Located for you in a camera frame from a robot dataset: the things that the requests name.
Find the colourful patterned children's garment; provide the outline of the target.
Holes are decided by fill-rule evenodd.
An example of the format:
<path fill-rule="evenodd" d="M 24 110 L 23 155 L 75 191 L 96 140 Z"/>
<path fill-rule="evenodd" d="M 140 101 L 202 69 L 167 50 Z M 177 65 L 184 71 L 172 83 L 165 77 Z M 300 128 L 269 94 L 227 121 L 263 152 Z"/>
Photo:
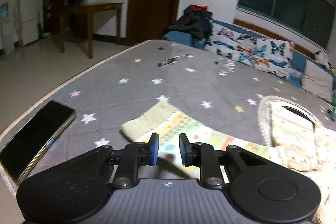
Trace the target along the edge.
<path fill-rule="evenodd" d="M 159 100 L 144 113 L 125 122 L 122 132 L 133 141 L 146 141 L 159 134 L 159 156 L 172 161 L 187 176 L 198 178 L 194 167 L 184 167 L 178 151 L 179 134 L 192 141 L 209 143 L 216 149 L 235 144 L 268 160 L 311 178 L 320 188 L 322 201 L 313 220 L 335 223 L 335 123 L 326 114 L 327 104 L 306 99 L 292 102 L 312 112 L 325 127 L 313 124 L 281 106 L 271 104 L 271 137 L 268 147 L 260 134 L 257 108 L 241 102 L 228 105 L 214 101 L 187 102 L 184 98 Z"/>

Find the black clothes pile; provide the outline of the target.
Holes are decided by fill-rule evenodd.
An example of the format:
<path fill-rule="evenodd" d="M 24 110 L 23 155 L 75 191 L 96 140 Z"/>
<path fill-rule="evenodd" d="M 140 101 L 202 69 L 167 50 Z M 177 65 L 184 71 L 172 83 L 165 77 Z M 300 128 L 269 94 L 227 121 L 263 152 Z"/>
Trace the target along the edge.
<path fill-rule="evenodd" d="M 189 5 L 183 11 L 183 15 L 166 30 L 184 32 L 197 40 L 207 40 L 213 30 L 212 16 L 208 6 Z"/>

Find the grey star-patterned table cover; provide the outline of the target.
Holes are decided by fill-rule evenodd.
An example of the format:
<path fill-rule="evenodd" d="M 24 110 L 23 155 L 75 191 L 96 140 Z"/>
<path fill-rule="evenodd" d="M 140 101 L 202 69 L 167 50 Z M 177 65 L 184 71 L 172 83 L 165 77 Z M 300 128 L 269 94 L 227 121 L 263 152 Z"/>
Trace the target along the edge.
<path fill-rule="evenodd" d="M 103 144 L 116 149 L 159 135 L 159 157 L 170 160 L 165 176 L 198 177 L 182 166 L 179 134 L 217 149 L 236 144 L 279 161 L 261 120 L 286 101 L 312 114 L 335 150 L 335 123 L 328 103 L 285 80 L 224 57 L 177 43 L 151 40 L 109 57 L 50 92 L 1 135 L 5 146 L 47 102 L 77 116 L 38 161 L 33 173 Z"/>

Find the round black induction cooktop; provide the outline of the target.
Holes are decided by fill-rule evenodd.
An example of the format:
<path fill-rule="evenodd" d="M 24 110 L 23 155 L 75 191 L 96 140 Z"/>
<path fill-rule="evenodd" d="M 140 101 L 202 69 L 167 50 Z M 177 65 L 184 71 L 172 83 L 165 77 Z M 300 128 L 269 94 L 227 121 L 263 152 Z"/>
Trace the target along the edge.
<path fill-rule="evenodd" d="M 300 116 L 301 118 L 305 118 L 313 124 L 313 127 L 325 127 L 312 112 L 300 106 L 299 104 L 279 96 L 266 96 L 262 98 L 258 104 L 257 122 L 262 139 L 264 140 L 265 145 L 268 147 L 272 147 L 273 145 L 271 137 L 271 104 L 281 106 L 285 110 L 288 110 L 291 113 Z"/>

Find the black pen on table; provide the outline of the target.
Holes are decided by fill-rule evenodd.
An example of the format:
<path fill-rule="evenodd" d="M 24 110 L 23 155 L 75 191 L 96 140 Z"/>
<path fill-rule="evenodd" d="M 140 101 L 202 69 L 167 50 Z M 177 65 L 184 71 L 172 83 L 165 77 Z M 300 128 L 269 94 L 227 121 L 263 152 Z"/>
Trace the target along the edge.
<path fill-rule="evenodd" d="M 176 63 L 176 62 L 178 62 L 179 60 L 187 59 L 187 58 L 189 58 L 189 57 L 190 57 L 189 54 L 181 55 L 181 56 L 177 56 L 177 57 L 173 57 L 173 58 L 170 58 L 170 59 L 163 60 L 163 61 L 159 62 L 159 63 L 158 63 L 158 66 L 159 66 L 159 67 L 163 67 L 163 66 L 165 66 L 165 65 L 169 65 L 169 64 L 172 64 L 172 63 Z"/>

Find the black smartphone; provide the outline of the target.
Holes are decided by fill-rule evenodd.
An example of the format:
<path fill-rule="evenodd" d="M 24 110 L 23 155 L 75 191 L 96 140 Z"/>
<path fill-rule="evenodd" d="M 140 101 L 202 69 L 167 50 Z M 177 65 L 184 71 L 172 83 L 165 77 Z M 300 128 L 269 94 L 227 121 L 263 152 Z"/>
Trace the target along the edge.
<path fill-rule="evenodd" d="M 44 105 L 1 151 L 1 165 L 17 185 L 76 118 L 76 110 L 56 101 Z"/>

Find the butterfly-patterned pillow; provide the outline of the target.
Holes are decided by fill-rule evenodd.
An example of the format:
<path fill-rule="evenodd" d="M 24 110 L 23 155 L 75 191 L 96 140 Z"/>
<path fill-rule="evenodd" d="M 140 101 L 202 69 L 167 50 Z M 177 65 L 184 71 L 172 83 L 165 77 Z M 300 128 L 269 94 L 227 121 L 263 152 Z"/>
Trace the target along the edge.
<path fill-rule="evenodd" d="M 244 29 L 214 20 L 205 50 L 260 71 L 289 79 L 294 52 L 292 42 L 258 37 Z"/>

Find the grey cushion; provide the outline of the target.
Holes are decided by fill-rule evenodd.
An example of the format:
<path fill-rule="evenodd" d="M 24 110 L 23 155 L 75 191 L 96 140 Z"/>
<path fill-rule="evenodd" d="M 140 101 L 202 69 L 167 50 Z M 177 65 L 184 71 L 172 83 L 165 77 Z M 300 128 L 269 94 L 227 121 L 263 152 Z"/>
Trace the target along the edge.
<path fill-rule="evenodd" d="M 327 102 L 332 101 L 333 76 L 310 60 L 306 60 L 301 83 L 303 90 Z"/>

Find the blue sofa bench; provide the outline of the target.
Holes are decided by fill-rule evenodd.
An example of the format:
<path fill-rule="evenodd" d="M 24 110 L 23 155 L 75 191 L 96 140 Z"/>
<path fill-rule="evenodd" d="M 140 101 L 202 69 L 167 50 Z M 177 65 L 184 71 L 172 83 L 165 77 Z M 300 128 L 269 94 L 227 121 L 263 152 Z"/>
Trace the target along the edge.
<path fill-rule="evenodd" d="M 246 31 L 252 32 L 252 31 L 250 31 L 248 29 L 245 29 L 245 28 L 241 28 L 241 27 L 238 27 L 238 26 L 235 26 L 235 27 L 238 30 L 244 29 Z M 163 36 L 163 38 L 168 40 L 168 41 L 183 44 L 185 46 L 194 47 L 194 48 L 197 48 L 199 50 L 205 50 L 205 45 L 210 42 L 210 41 L 206 42 L 205 39 L 197 40 L 197 39 L 193 38 L 190 34 L 187 34 L 187 33 L 184 33 L 184 32 L 179 32 L 179 31 L 170 31 L 167 34 L 165 34 Z M 321 65 L 317 64 L 310 57 L 307 57 L 303 53 L 296 50 L 295 49 L 295 43 L 293 43 L 293 44 L 294 44 L 294 52 L 293 52 L 293 58 L 292 58 L 292 62 L 291 62 L 290 78 L 289 79 L 284 79 L 284 78 L 281 78 L 281 77 L 279 77 L 279 78 L 285 80 L 286 82 L 288 82 L 288 83 L 290 83 L 290 84 L 292 84 L 292 85 L 294 85 L 298 88 L 303 89 L 301 81 L 302 81 L 303 73 L 305 71 L 306 60 L 310 60 L 311 62 L 314 62 L 316 65 L 318 65 L 322 69 L 323 69 L 323 67 L 321 67 Z M 333 100 L 333 98 L 335 98 L 335 77 L 334 76 L 333 76 L 332 100 Z"/>

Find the wooden side table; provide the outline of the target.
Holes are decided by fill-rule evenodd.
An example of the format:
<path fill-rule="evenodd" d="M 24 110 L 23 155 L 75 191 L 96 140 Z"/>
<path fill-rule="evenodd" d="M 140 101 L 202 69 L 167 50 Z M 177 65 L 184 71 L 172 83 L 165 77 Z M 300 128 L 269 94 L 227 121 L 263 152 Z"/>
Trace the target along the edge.
<path fill-rule="evenodd" d="M 121 44 L 121 15 L 122 15 L 122 2 L 117 3 L 93 3 L 89 5 L 73 5 L 65 6 L 59 12 L 59 30 L 60 30 L 60 53 L 65 52 L 65 28 L 64 19 L 68 15 L 72 14 L 82 14 L 86 16 L 87 19 L 87 35 L 88 35 L 88 57 L 93 58 L 93 29 L 94 29 L 94 19 L 93 16 L 98 12 L 106 11 L 116 11 L 116 33 L 117 44 Z"/>

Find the plush toy pile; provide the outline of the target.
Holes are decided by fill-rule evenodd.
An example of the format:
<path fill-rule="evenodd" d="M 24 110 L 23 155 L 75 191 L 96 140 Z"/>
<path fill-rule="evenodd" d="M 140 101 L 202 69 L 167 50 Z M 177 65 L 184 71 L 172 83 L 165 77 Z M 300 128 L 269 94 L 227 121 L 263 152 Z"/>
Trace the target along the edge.
<path fill-rule="evenodd" d="M 329 62 L 328 54 L 318 51 L 314 54 L 314 61 L 317 64 L 321 65 L 323 69 L 326 69 L 327 71 L 335 75 L 335 67 L 333 67 Z"/>

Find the white refrigerator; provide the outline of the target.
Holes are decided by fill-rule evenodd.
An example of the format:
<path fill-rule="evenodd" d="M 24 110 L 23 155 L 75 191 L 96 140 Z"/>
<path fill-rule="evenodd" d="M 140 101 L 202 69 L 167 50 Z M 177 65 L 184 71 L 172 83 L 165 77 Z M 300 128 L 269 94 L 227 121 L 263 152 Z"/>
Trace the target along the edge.
<path fill-rule="evenodd" d="M 19 35 L 23 46 L 39 38 L 37 0 L 17 0 L 19 14 Z"/>

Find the dark window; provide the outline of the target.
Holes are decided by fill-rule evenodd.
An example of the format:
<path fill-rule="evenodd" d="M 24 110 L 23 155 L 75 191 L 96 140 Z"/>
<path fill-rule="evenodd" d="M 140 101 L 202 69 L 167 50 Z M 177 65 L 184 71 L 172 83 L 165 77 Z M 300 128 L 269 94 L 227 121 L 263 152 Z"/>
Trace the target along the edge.
<path fill-rule="evenodd" d="M 238 7 L 289 27 L 327 48 L 335 14 L 335 6 L 327 0 L 239 0 Z"/>

